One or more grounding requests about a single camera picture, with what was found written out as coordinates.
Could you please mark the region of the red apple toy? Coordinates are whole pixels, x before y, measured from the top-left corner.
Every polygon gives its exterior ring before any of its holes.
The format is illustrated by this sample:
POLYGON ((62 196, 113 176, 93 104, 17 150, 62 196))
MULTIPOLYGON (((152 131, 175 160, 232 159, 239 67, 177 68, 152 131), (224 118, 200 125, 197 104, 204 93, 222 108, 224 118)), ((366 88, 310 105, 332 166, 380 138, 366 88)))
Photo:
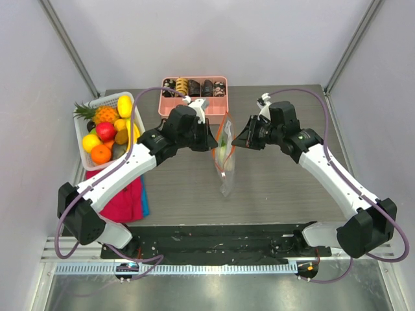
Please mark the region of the red apple toy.
POLYGON ((117 130, 110 122, 102 122, 96 125, 95 130, 99 139, 103 142, 112 140, 117 134, 117 130))

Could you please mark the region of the pineapple toy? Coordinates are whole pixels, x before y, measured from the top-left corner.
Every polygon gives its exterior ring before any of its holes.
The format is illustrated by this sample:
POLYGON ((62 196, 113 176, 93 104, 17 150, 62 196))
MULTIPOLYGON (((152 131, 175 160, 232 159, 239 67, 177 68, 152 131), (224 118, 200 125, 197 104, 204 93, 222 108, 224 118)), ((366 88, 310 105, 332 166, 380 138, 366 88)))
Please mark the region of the pineapple toy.
POLYGON ((111 106, 92 107, 89 104, 75 103, 74 118, 92 121, 95 125, 103 122, 114 124, 120 119, 118 111, 111 106))

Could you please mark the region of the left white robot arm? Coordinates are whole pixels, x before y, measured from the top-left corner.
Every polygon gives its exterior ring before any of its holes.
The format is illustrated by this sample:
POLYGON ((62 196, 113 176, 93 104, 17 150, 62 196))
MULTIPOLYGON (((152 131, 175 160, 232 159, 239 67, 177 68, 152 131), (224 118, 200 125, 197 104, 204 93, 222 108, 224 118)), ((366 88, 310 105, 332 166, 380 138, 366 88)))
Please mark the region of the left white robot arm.
POLYGON ((181 148, 207 152, 218 146, 205 116, 208 101, 179 105, 160 128, 145 131, 129 151, 96 176, 77 186, 59 189, 58 215, 83 246, 100 242, 113 246, 123 258, 132 258, 138 243, 122 224, 103 217, 106 204, 127 185, 176 155, 181 148))

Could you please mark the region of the white radish toy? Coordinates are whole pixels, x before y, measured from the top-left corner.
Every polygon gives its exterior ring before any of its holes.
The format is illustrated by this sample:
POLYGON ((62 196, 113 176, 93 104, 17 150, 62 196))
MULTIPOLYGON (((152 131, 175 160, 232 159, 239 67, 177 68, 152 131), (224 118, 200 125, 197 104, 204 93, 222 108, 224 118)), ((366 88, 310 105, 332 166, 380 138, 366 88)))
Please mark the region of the white radish toy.
POLYGON ((233 158, 233 146, 231 145, 231 137, 222 138, 220 148, 216 152, 217 164, 220 169, 224 171, 231 171, 234 169, 235 163, 233 158))

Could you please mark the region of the clear zip top bag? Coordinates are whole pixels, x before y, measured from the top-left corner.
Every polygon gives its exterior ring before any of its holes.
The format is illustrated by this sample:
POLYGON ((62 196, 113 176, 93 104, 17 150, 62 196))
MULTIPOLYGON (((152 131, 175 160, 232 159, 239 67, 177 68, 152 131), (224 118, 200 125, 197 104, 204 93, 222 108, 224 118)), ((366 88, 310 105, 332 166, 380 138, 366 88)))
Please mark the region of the clear zip top bag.
POLYGON ((231 115, 226 112, 217 130, 218 147, 212 151, 215 168, 220 178, 220 192, 228 197, 233 190, 235 175, 235 147, 232 145, 235 126, 231 115))

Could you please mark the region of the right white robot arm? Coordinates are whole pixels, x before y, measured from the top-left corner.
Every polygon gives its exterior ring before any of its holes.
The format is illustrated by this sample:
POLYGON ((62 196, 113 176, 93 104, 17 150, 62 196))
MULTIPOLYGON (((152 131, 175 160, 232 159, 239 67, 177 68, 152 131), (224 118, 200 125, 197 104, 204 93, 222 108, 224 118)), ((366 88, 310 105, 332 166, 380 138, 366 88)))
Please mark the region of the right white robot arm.
POLYGON ((293 248, 301 256, 316 246, 341 248, 357 259, 388 242, 393 225, 381 214, 396 217, 397 207, 387 198, 379 200, 358 183, 350 173, 324 150, 323 139, 312 129, 303 129, 294 106, 288 101, 266 103, 259 115, 251 115, 244 130, 232 145, 262 150, 268 144, 281 151, 311 173, 335 200, 346 221, 314 222, 293 239, 293 248))

